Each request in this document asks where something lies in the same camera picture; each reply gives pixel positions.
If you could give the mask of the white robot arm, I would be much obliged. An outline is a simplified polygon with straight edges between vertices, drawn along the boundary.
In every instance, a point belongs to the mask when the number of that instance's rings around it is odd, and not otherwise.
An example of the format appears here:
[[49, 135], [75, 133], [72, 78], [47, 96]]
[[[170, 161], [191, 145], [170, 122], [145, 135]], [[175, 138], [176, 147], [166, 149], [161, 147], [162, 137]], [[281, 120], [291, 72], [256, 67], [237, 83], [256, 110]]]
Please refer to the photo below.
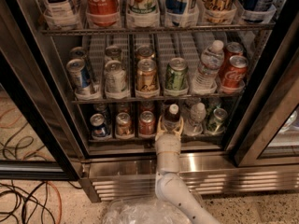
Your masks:
[[179, 126], [169, 133], [163, 125], [162, 118], [159, 118], [154, 144], [157, 158], [155, 194], [158, 199], [178, 208], [192, 224], [220, 224], [197, 202], [178, 175], [182, 129], [183, 119], [180, 119]]

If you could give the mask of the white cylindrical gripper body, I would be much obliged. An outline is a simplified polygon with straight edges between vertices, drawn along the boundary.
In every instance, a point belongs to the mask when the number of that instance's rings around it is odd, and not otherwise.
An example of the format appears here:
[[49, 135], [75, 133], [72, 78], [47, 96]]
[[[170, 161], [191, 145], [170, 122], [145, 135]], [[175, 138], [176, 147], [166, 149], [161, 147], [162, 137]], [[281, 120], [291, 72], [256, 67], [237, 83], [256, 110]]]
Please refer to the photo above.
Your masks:
[[171, 133], [161, 133], [155, 137], [155, 150], [157, 154], [179, 154], [181, 151], [181, 142]]

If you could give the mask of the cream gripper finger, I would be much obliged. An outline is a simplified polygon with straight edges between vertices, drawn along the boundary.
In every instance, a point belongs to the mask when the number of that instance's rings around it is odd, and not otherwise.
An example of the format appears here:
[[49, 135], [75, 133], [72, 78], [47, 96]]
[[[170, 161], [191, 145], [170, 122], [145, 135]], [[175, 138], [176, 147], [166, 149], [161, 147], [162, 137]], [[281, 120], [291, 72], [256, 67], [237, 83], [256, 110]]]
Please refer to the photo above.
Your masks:
[[184, 119], [180, 118], [179, 123], [176, 128], [173, 130], [175, 137], [180, 138], [184, 129]]
[[165, 133], [165, 129], [163, 128], [163, 125], [162, 125], [162, 118], [159, 118], [158, 124], [157, 124], [157, 129], [156, 129], [155, 139], [158, 140], [164, 133]]

